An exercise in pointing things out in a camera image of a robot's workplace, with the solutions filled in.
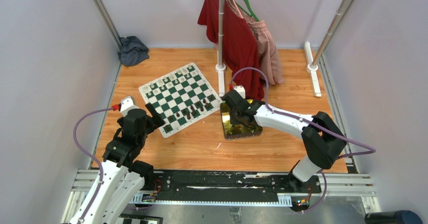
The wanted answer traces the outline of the yellow metal tin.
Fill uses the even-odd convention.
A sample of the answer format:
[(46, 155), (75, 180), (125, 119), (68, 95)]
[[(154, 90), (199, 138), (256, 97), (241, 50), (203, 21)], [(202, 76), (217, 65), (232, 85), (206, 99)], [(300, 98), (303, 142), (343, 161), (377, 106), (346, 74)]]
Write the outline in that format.
[(225, 102), (220, 105), (223, 133), (226, 140), (238, 140), (260, 136), (263, 132), (262, 127), (255, 129), (249, 128), (243, 124), (232, 124), (230, 113)]

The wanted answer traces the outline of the dark king piece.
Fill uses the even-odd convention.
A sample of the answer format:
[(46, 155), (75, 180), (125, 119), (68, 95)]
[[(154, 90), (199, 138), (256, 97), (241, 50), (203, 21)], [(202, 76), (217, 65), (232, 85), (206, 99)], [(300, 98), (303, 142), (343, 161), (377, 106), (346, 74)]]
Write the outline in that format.
[(193, 115), (194, 117), (198, 116), (198, 111), (197, 111), (197, 109), (193, 109), (191, 113), (192, 113), (192, 115)]

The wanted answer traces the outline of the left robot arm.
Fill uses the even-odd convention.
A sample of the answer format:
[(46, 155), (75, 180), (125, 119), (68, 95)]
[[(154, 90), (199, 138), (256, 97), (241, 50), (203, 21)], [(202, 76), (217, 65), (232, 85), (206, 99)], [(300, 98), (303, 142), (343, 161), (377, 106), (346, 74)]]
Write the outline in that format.
[(139, 190), (154, 186), (154, 168), (137, 160), (147, 136), (165, 124), (151, 103), (139, 108), (127, 97), (109, 108), (122, 114), (112, 140), (107, 144), (102, 161), (75, 144), (97, 162), (99, 172), (83, 203), (70, 223), (115, 223), (131, 198)]

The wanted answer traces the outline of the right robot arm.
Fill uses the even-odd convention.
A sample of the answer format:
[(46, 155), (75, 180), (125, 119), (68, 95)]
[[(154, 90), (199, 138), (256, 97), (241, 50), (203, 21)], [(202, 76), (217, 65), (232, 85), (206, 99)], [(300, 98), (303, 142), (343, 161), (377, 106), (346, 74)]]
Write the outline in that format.
[(344, 135), (325, 112), (297, 114), (260, 100), (248, 102), (245, 92), (237, 89), (230, 90), (222, 100), (232, 123), (252, 129), (273, 128), (303, 141), (306, 156), (295, 164), (288, 178), (289, 188), (294, 192), (307, 188), (314, 174), (330, 169), (346, 146)]

